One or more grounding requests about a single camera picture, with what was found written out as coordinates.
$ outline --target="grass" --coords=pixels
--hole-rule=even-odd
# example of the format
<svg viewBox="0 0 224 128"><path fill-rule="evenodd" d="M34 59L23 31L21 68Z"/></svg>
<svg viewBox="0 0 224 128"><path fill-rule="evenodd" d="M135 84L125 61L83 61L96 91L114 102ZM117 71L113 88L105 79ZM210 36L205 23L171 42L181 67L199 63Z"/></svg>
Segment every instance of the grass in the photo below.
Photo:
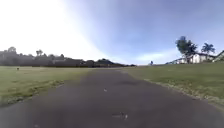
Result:
<svg viewBox="0 0 224 128"><path fill-rule="evenodd" d="M62 84L78 80L91 69L0 67L0 106L12 104Z"/></svg>
<svg viewBox="0 0 224 128"><path fill-rule="evenodd" d="M150 82L224 104L224 63L163 65L125 68L124 71Z"/></svg>

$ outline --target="asphalt road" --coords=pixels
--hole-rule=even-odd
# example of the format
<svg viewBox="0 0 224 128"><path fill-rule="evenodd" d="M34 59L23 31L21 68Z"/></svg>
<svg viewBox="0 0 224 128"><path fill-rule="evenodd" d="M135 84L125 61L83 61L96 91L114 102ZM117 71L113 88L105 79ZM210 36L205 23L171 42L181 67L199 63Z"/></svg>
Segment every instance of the asphalt road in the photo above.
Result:
<svg viewBox="0 0 224 128"><path fill-rule="evenodd" d="M224 116L205 101L99 69L1 108L0 128L224 128Z"/></svg>

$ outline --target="blue sky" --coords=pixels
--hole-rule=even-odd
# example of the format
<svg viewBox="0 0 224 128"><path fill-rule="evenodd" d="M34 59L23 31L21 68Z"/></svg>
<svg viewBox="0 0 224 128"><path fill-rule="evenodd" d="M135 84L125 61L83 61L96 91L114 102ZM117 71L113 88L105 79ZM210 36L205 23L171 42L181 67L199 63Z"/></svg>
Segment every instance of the blue sky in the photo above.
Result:
<svg viewBox="0 0 224 128"><path fill-rule="evenodd" d="M73 58L105 57L129 64L148 64L151 60L165 63L180 57L175 47L180 36L187 36L199 49L205 42L214 44L217 53L224 49L223 0L21 1L13 7L10 2L0 3L8 12L0 13L5 19L0 21L0 27L14 24L11 30L16 31L15 35L24 33L19 39L0 39L0 43L7 42L2 48L15 45L27 53L41 48ZM21 23L12 21L18 15L24 17ZM8 27L3 30L0 34L9 37L5 34ZM30 51L24 48L28 44L32 44Z"/></svg>

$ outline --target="white cloud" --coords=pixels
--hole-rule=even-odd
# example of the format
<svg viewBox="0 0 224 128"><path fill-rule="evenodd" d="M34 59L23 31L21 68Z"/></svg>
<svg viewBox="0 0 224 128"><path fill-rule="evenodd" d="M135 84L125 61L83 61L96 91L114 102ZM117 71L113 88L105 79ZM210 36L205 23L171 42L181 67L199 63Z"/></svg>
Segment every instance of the white cloud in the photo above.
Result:
<svg viewBox="0 0 224 128"><path fill-rule="evenodd" d="M25 54L42 49L73 58L107 57L74 21L62 0L1 0L0 50L15 46Z"/></svg>
<svg viewBox="0 0 224 128"><path fill-rule="evenodd" d="M166 51L160 51L156 53L145 53L136 58L139 64L149 64L150 61L154 61L154 63L162 64L168 61L172 61L173 59L177 59L180 57L180 54L177 49L171 49Z"/></svg>

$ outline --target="building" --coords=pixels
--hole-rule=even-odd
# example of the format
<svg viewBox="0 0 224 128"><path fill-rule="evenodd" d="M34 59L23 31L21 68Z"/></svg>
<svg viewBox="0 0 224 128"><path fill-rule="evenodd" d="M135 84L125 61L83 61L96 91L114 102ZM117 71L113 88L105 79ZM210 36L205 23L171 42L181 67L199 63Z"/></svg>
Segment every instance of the building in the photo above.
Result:
<svg viewBox="0 0 224 128"><path fill-rule="evenodd" d="M212 55L207 55L204 53L197 53L195 55L193 55L190 59L190 63L201 63L204 62L206 60L213 60L215 58L215 56Z"/></svg>
<svg viewBox="0 0 224 128"><path fill-rule="evenodd" d="M190 63L195 64L195 63L204 62L206 60L213 60L215 58L216 58L216 56L207 55L204 53L196 53L193 56L191 56L189 59L190 59ZM168 62L167 64L186 64L186 63L187 63L186 58L180 58L180 59L174 60L172 62Z"/></svg>
<svg viewBox="0 0 224 128"><path fill-rule="evenodd" d="M213 59L213 62L216 62L219 60L224 60L224 50Z"/></svg>

